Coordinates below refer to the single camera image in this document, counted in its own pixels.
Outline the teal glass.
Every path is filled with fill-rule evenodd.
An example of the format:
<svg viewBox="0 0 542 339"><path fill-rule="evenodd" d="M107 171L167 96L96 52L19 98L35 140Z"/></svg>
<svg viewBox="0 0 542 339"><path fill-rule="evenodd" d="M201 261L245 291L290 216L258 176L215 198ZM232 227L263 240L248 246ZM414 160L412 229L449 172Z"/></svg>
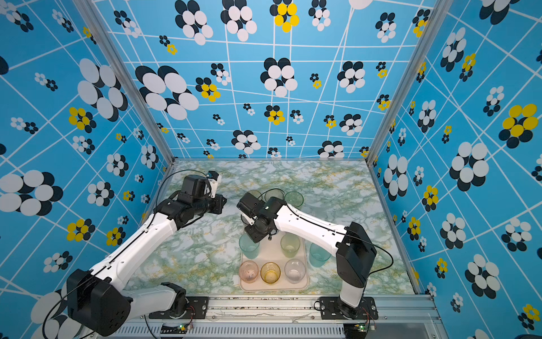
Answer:
<svg viewBox="0 0 542 339"><path fill-rule="evenodd" d="M315 267L322 267L328 262L331 257L331 253L326 251L324 248L319 247L317 244L311 244L309 247L309 262Z"/></svg>
<svg viewBox="0 0 542 339"><path fill-rule="evenodd" d="M242 254L249 260L255 259L260 253L259 244L254 242L246 233L239 238L239 247Z"/></svg>

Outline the frosted light green glass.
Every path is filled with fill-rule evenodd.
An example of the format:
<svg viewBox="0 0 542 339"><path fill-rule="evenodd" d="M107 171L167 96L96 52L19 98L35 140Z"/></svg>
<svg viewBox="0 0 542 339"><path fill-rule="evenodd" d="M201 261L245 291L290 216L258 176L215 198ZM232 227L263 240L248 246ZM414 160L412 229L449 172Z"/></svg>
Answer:
<svg viewBox="0 0 542 339"><path fill-rule="evenodd" d="M300 238L292 233L286 233L282 236L282 239L280 240L280 246L282 253L287 258L294 258L301 246L301 240Z"/></svg>

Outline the yellow glass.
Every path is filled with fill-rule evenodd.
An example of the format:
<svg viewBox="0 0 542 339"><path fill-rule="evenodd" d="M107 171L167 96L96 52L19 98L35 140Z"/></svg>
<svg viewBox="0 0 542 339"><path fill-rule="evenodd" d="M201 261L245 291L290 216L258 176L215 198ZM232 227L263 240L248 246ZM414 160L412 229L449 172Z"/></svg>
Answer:
<svg viewBox="0 0 542 339"><path fill-rule="evenodd" d="M256 197L257 199L261 200L263 195L258 190L251 190L248 193L250 193L252 196Z"/></svg>
<svg viewBox="0 0 542 339"><path fill-rule="evenodd" d="M269 189L264 193L263 197L264 201L269 201L272 198L283 200L285 197L285 193L282 191L282 189Z"/></svg>

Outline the green clear glass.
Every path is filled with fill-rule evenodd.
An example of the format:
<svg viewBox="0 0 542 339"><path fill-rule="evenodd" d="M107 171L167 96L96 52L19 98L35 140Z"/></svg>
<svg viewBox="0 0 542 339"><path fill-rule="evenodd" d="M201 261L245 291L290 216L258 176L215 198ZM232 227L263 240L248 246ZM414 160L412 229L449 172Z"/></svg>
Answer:
<svg viewBox="0 0 542 339"><path fill-rule="evenodd" d="M285 194L285 201L295 208L300 208L304 203L304 197L299 192L291 191Z"/></svg>

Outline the olive clear small glass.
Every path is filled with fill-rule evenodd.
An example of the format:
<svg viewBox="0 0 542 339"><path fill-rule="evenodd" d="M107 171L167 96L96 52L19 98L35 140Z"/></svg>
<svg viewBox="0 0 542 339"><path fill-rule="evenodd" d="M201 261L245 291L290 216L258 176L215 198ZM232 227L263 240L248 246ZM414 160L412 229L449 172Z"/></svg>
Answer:
<svg viewBox="0 0 542 339"><path fill-rule="evenodd" d="M281 270L278 264L274 262L264 263L261 268L261 279L269 285L278 282L281 276Z"/></svg>

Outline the frosted pink glass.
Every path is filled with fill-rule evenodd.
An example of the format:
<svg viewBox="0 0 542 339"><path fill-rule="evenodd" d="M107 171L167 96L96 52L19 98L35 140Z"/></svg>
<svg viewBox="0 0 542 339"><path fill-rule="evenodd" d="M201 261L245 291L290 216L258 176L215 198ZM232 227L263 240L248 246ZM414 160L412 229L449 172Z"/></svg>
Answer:
<svg viewBox="0 0 542 339"><path fill-rule="evenodd" d="M258 264L254 261L244 261L239 267L239 277L245 283L254 283L259 276Z"/></svg>

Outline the frosted white glass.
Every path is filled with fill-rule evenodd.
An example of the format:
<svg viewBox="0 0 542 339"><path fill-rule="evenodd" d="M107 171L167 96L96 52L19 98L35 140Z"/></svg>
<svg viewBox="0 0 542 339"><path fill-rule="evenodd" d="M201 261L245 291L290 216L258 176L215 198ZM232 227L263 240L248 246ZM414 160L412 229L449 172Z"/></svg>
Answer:
<svg viewBox="0 0 542 339"><path fill-rule="evenodd" d="M286 279L292 283L297 284L302 282L306 275L306 266L302 260L292 258L285 264L285 276Z"/></svg>

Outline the dark grey clear glass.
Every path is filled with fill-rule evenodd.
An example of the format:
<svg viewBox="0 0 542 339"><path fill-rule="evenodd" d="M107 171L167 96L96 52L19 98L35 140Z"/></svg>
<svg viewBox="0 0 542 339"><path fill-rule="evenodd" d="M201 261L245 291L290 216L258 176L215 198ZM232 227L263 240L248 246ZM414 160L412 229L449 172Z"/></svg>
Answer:
<svg viewBox="0 0 542 339"><path fill-rule="evenodd" d="M243 223L245 226L250 225L248 219L246 218L246 216L245 216L244 214L241 214L241 215L240 215L240 218L241 218L242 223Z"/></svg>

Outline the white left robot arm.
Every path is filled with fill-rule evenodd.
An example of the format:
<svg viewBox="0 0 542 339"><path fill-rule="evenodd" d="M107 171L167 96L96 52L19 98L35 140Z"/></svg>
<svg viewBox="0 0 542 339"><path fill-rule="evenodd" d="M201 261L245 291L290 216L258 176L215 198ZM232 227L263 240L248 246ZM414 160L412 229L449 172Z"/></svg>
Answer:
<svg viewBox="0 0 542 339"><path fill-rule="evenodd" d="M189 312L186 290L172 282L155 288L125 291L145 260L177 231L205 214L222 213L227 199L215 197L179 201L170 196L125 243L91 269L74 271L66 282L67 314L90 332L110 336L128 320L155 312L176 317Z"/></svg>

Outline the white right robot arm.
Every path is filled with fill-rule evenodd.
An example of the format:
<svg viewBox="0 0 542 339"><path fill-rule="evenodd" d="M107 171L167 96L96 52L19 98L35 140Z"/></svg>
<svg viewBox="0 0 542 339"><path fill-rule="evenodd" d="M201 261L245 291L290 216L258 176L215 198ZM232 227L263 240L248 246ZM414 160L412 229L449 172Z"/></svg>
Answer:
<svg viewBox="0 0 542 339"><path fill-rule="evenodd" d="M249 193L237 203L237 208L248 222L245 232L254 242L260 242L275 230L287 232L335 257L337 274L342 280L338 313L355 319L368 310L362 301L377 250L360 224L330 223L303 213L282 199L264 202Z"/></svg>

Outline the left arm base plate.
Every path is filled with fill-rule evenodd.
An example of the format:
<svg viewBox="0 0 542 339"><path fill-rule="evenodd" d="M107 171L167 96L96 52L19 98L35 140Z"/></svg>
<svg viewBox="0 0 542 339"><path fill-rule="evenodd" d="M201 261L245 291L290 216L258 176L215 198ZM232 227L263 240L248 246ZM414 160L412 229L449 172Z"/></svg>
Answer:
<svg viewBox="0 0 542 339"><path fill-rule="evenodd" d="M205 319L208 309L209 297L182 297L166 311L153 312L148 315L149 319Z"/></svg>

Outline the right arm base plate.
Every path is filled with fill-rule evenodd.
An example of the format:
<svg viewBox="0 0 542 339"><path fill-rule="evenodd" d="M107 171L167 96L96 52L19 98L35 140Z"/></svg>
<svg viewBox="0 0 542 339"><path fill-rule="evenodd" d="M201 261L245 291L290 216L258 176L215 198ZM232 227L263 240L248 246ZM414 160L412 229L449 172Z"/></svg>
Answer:
<svg viewBox="0 0 542 339"><path fill-rule="evenodd" d="M372 297L361 299L357 307L351 307L339 297L320 297L318 299L320 316L323 320L378 320L378 310Z"/></svg>

